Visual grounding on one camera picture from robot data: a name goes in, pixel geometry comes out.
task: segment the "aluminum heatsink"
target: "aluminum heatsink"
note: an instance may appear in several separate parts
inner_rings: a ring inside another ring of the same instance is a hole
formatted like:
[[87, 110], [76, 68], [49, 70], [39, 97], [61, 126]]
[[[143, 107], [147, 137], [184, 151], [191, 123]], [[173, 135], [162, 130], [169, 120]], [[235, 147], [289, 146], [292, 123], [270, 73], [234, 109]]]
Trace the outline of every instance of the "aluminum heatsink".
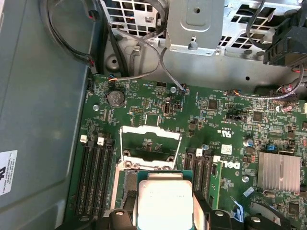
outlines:
[[259, 153], [257, 186], [299, 194], [301, 158]]

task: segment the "motherboard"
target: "motherboard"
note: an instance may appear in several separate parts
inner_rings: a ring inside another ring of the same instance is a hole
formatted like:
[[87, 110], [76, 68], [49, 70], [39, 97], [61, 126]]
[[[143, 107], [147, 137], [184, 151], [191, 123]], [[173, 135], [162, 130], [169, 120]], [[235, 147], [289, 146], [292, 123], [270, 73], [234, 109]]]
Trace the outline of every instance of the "motherboard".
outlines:
[[140, 170], [191, 170], [193, 190], [238, 221], [270, 206], [306, 229], [307, 108], [183, 84], [89, 79], [65, 221], [133, 211]]

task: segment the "label sticker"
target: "label sticker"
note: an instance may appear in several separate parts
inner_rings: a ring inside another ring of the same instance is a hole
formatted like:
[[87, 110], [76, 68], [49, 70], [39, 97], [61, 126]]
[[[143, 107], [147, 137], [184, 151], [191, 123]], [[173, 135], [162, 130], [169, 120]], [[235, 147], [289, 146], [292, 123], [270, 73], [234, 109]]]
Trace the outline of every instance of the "label sticker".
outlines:
[[245, 197], [248, 197], [248, 196], [249, 196], [250, 194], [252, 194], [254, 191], [255, 191], [255, 190], [254, 190], [253, 187], [249, 187], [249, 188], [243, 193], [243, 195], [244, 195]]
[[221, 154], [232, 154], [232, 145], [222, 145]]
[[11, 190], [17, 150], [0, 152], [0, 195]]

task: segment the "black ram slot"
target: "black ram slot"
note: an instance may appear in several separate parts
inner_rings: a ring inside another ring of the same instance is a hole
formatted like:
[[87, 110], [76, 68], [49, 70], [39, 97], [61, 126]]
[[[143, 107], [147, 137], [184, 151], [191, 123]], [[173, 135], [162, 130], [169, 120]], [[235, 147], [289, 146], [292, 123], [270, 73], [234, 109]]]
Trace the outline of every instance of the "black ram slot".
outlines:
[[85, 202], [86, 214], [93, 213], [93, 198], [94, 198], [94, 190], [95, 190], [95, 185], [96, 185], [96, 180], [97, 180], [97, 176], [95, 172], [98, 167], [99, 153], [100, 153], [100, 149], [95, 148], [93, 158], [92, 158], [92, 165], [90, 168], [88, 192], [87, 192], [86, 202]]
[[86, 169], [88, 164], [88, 156], [89, 156], [89, 149], [84, 147], [83, 154], [82, 154], [82, 166], [80, 172], [80, 179], [78, 183], [78, 194], [77, 194], [77, 201], [75, 206], [75, 215], [79, 215], [83, 212], [83, 203], [84, 203], [84, 193], [86, 187]]
[[83, 213], [89, 214], [89, 213], [87, 213], [87, 203], [86, 203], [86, 201], [87, 201], [87, 198], [88, 198], [88, 196], [90, 194], [90, 190], [91, 190], [90, 180], [91, 180], [91, 177], [92, 177], [91, 168], [93, 166], [93, 158], [94, 158], [93, 154], [94, 154], [94, 148], [89, 147], [89, 154], [88, 154], [88, 157], [87, 157], [88, 163], [87, 163], [86, 170], [84, 172], [85, 173], [85, 177], [84, 177], [85, 182], [84, 182], [84, 189], [83, 189], [84, 190], [84, 198], [83, 198], [83, 202], [82, 202], [82, 213], [81, 214], [83, 214]]
[[109, 183], [110, 183], [112, 160], [113, 160], [113, 148], [110, 148], [106, 154], [106, 174], [105, 174], [106, 178], [104, 182], [104, 189], [102, 190], [103, 196], [102, 196], [101, 209], [99, 213], [100, 217], [103, 216], [106, 210], [106, 199], [108, 197], [108, 188], [109, 188]]
[[184, 169], [193, 172], [193, 191], [200, 190], [204, 197], [208, 199], [212, 158], [196, 157], [195, 154], [187, 153]]
[[101, 150], [101, 154], [99, 156], [99, 163], [98, 163], [98, 172], [97, 172], [97, 182], [95, 188], [95, 200], [94, 200], [94, 209], [93, 209], [93, 216], [95, 219], [98, 219], [99, 211], [100, 211], [100, 204], [102, 200], [102, 188], [104, 183], [104, 163], [105, 163], [105, 155], [108, 151], [103, 148]]
[[204, 175], [202, 181], [202, 193], [205, 198], [209, 197], [209, 188], [210, 188], [210, 176], [212, 171], [212, 161], [204, 161]]

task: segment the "green circuit board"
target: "green circuit board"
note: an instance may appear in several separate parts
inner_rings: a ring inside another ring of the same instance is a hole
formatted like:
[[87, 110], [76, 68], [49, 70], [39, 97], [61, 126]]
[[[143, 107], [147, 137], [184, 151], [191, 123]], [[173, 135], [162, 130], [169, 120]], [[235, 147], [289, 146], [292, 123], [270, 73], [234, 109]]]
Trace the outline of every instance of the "green circuit board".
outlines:
[[[210, 182], [201, 189], [208, 199], [212, 199], [213, 207], [233, 213], [236, 208], [234, 199], [248, 215], [250, 203], [261, 202], [284, 214], [296, 228], [306, 229], [306, 193], [298, 195], [273, 190], [274, 197], [268, 197], [257, 186], [260, 152], [283, 154], [285, 151], [288, 155], [301, 157], [300, 183], [307, 183], [305, 101], [248, 100], [225, 96], [221, 90], [196, 86], [186, 86], [184, 92], [171, 92], [171, 87], [174, 87], [171, 83], [109, 81], [102, 75], [93, 76], [88, 85], [79, 132], [79, 139], [81, 135], [87, 136], [88, 146], [77, 144], [65, 220], [85, 212], [100, 218], [105, 210], [112, 208], [115, 168], [120, 159], [120, 127], [158, 126], [182, 135], [176, 162], [178, 170], [189, 169], [187, 156], [203, 144], [209, 146], [205, 155], [213, 161], [217, 157], [218, 162], [202, 165], [210, 167], [206, 175], [202, 172]], [[117, 104], [111, 106], [108, 101], [107, 95], [114, 91], [122, 92], [124, 96], [123, 104], [118, 107]], [[279, 111], [287, 106], [291, 106], [290, 112]], [[108, 140], [108, 146], [97, 149], [97, 137]], [[244, 145], [247, 139], [253, 140], [248, 148]], [[123, 145], [131, 156], [166, 161], [175, 155], [178, 142], [150, 133], [123, 134]], [[126, 190], [135, 189], [135, 174], [121, 171], [117, 175], [115, 208], [123, 206]], [[248, 182], [242, 181], [244, 175], [248, 176]], [[252, 192], [243, 195], [248, 189]]]

